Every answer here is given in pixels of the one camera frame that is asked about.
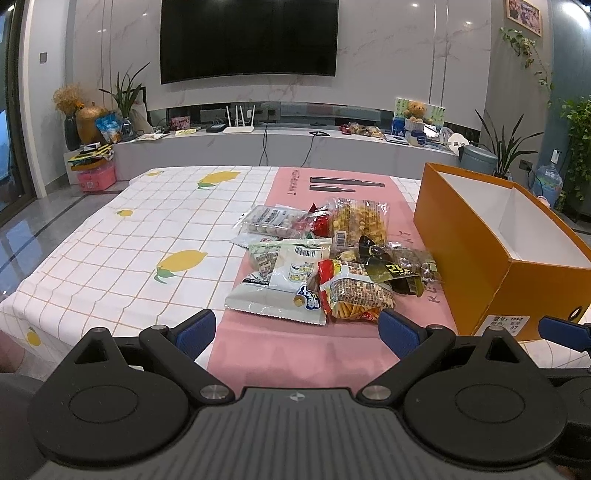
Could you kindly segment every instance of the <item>snack pile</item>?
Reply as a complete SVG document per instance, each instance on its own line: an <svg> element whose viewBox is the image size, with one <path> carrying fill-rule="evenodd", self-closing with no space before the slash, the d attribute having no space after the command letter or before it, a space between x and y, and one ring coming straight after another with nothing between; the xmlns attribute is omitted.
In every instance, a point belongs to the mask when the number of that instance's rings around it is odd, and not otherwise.
<svg viewBox="0 0 591 480"><path fill-rule="evenodd" d="M226 307L325 325L376 323L396 295L423 295L441 281L428 252L388 243L389 205L330 199L308 212L258 205L246 212L232 240L248 249L255 270L226 298Z"/></svg>

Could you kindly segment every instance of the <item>plastic packaging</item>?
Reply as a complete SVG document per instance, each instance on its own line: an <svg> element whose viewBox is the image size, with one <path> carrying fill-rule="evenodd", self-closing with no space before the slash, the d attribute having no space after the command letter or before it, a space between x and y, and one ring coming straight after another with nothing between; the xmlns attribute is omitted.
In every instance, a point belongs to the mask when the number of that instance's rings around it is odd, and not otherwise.
<svg viewBox="0 0 591 480"><path fill-rule="evenodd" d="M330 255L330 239L284 240L249 246L259 270L226 297L242 312L325 325L317 293L318 263Z"/></svg>
<svg viewBox="0 0 591 480"><path fill-rule="evenodd" d="M361 264L324 260L319 277L324 311L337 319L377 322L383 309L395 306L393 292L373 282Z"/></svg>
<svg viewBox="0 0 591 480"><path fill-rule="evenodd" d="M429 252L406 248L399 243L388 244L387 250L391 252L395 263L417 275L421 275L424 282L441 282L437 264Z"/></svg>
<svg viewBox="0 0 591 480"><path fill-rule="evenodd" d="M258 244L261 242L277 242L278 240L278 236L244 232L232 238L232 240L230 240L230 243L238 245L242 248L248 248L248 245L250 244Z"/></svg>
<svg viewBox="0 0 591 480"><path fill-rule="evenodd" d="M388 232L389 206L370 200L333 199L330 236L337 252L356 248L365 235L377 245L385 246Z"/></svg>
<svg viewBox="0 0 591 480"><path fill-rule="evenodd" d="M399 265L389 252L366 236L359 240L359 259L372 281L387 283L402 295L423 295L425 286L420 275Z"/></svg>
<svg viewBox="0 0 591 480"><path fill-rule="evenodd" d="M306 236L303 232L294 228L294 225L306 214L307 212L303 210L257 205L238 221L235 228L240 227L241 232L301 239Z"/></svg>

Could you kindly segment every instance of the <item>metal screw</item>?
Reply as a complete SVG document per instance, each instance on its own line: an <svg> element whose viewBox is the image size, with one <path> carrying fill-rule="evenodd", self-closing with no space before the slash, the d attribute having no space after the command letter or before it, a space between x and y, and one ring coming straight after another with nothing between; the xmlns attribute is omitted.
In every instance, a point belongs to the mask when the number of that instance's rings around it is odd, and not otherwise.
<svg viewBox="0 0 591 480"><path fill-rule="evenodd" d="M382 401L390 398L392 391L382 385L370 385L363 389L362 395L368 400Z"/></svg>
<svg viewBox="0 0 591 480"><path fill-rule="evenodd" d="M223 400L230 394L230 391L224 385L208 385L201 389L200 394L208 400Z"/></svg>

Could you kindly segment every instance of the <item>seaweed snack bag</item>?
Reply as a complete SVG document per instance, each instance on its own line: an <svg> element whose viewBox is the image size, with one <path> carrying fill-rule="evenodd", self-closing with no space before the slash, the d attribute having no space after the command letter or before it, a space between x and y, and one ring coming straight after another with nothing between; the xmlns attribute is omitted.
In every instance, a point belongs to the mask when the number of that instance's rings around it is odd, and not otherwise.
<svg viewBox="0 0 591 480"><path fill-rule="evenodd" d="M396 293L402 295L423 295L425 285L421 275L400 265L396 258L367 236L359 239L359 258L373 281L387 282Z"/></svg>

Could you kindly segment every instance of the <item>framed photo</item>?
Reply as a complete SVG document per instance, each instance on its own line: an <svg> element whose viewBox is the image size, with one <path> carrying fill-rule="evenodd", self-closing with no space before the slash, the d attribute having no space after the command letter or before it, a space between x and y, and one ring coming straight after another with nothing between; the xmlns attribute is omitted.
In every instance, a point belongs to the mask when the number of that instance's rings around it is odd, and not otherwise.
<svg viewBox="0 0 591 480"><path fill-rule="evenodd" d="M542 14L540 9L525 0L506 0L506 6L508 18L536 35L542 36Z"/></svg>

